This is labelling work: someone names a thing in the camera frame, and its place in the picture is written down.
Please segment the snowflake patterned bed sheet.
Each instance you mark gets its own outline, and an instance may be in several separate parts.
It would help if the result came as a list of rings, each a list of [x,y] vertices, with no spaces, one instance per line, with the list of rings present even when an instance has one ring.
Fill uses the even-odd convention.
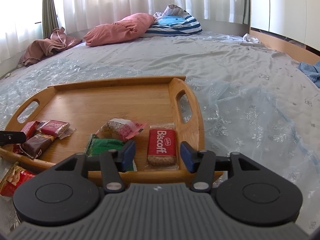
[[[319,89],[291,57],[236,36],[202,34],[80,44],[1,81],[1,128],[49,85],[113,77],[184,75],[204,120],[206,148],[241,152],[296,184],[297,223],[319,227]]]

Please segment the red Biscoff biscuit packet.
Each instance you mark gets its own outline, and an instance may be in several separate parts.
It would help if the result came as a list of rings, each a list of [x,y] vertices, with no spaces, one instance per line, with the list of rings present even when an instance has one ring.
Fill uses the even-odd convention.
[[[74,132],[70,123],[52,119],[48,121],[41,121],[36,129],[43,134],[51,135],[60,140],[72,135]]]

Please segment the white sheer curtain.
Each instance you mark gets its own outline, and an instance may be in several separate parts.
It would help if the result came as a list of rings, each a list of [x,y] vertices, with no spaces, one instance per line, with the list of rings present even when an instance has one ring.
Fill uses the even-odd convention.
[[[249,0],[54,0],[59,27],[78,33],[125,16],[152,14],[169,4],[196,18],[248,24]],[[1,61],[26,50],[42,35],[42,0],[1,0]]]

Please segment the green curtain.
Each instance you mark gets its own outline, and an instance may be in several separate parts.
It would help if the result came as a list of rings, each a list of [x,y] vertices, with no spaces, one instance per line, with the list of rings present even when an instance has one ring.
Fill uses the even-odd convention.
[[[54,29],[58,28],[54,0],[42,0],[42,35],[43,39],[50,38]]]

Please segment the blue striped pillow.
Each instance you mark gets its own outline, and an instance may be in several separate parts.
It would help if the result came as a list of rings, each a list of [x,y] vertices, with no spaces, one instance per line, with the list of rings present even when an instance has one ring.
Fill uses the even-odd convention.
[[[170,4],[163,12],[153,15],[154,23],[144,33],[144,37],[189,36],[202,33],[199,21],[186,10]]]

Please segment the red gold nut packet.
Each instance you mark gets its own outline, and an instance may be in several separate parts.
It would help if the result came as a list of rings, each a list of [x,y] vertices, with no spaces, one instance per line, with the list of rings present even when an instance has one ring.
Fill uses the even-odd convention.
[[[20,167],[18,163],[14,163],[8,172],[1,179],[0,192],[2,197],[12,197],[16,189],[35,177],[35,174]]]

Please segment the green snack packet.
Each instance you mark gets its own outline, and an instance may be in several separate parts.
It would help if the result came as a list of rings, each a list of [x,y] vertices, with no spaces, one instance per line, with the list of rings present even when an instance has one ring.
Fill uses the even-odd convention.
[[[136,153],[136,144],[134,140],[122,142],[117,139],[100,139],[95,134],[91,134],[85,148],[85,155],[95,156],[109,150],[115,150],[118,152],[123,151],[123,155],[120,156],[121,172],[124,171],[124,168],[126,168],[126,171],[137,171],[134,161]]]

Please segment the wooden bed frame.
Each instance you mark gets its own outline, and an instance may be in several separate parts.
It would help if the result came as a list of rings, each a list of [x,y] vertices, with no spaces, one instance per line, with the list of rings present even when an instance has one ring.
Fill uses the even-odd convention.
[[[263,33],[259,29],[250,28],[249,34],[259,39],[259,41],[268,48],[286,53],[291,58],[298,62],[306,62],[308,64],[315,64],[319,61],[319,55],[306,49],[306,47],[299,47],[281,38],[272,36],[269,33]]]

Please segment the wooden serving tray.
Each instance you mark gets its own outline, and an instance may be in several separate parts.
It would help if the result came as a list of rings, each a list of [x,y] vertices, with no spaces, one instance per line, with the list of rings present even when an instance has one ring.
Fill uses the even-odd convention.
[[[71,124],[74,133],[54,142],[38,159],[16,154],[11,146],[1,148],[1,157],[19,162],[33,172],[44,171],[75,153],[84,151],[89,136],[113,118],[145,122],[148,125],[173,123],[178,142],[186,141],[204,149],[204,127],[198,100],[183,76],[124,77],[49,86],[23,103],[6,129],[19,131],[18,117],[33,102],[33,120],[60,120]]]

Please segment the pink pillow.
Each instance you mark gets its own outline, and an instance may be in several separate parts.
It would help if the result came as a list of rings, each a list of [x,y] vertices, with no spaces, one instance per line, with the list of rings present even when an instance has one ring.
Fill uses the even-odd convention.
[[[112,24],[94,27],[84,36],[84,40],[90,47],[132,41],[142,37],[154,20],[152,15],[136,13]]]

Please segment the red rectangular snack bar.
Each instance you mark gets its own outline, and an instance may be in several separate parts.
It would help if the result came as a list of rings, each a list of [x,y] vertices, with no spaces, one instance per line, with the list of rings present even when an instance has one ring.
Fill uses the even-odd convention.
[[[31,121],[28,122],[21,131],[25,134],[26,140],[29,140],[31,137],[33,137],[37,131],[37,127],[39,125],[39,121]],[[20,149],[20,144],[14,144],[13,146],[13,152],[14,153],[22,153],[22,150]]]

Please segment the blue clothes pile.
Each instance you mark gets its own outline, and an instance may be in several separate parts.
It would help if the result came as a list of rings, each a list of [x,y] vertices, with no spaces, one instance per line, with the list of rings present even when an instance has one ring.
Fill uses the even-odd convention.
[[[320,61],[316,62],[315,64],[301,62],[297,68],[303,72],[312,83],[320,88]]]

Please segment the brown almond snack packet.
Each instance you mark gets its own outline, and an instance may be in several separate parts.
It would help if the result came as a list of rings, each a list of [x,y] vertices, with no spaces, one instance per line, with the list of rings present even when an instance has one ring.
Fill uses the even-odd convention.
[[[31,159],[38,158],[53,143],[55,137],[43,133],[37,133],[26,142],[20,144],[20,149]]]

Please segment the pink rice cracker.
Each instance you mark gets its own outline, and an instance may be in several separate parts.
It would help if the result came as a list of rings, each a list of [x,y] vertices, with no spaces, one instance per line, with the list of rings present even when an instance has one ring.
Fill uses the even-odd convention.
[[[117,139],[125,142],[141,133],[145,127],[146,123],[114,118],[104,123],[95,135],[100,139]]]

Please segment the brown crumpled cloth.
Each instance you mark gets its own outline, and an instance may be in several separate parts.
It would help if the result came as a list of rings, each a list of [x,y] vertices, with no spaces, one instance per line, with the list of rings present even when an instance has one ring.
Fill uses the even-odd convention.
[[[43,59],[49,58],[62,51],[80,44],[82,39],[67,36],[64,27],[53,30],[50,38],[33,41],[24,55],[21,56],[18,65],[28,67]]]

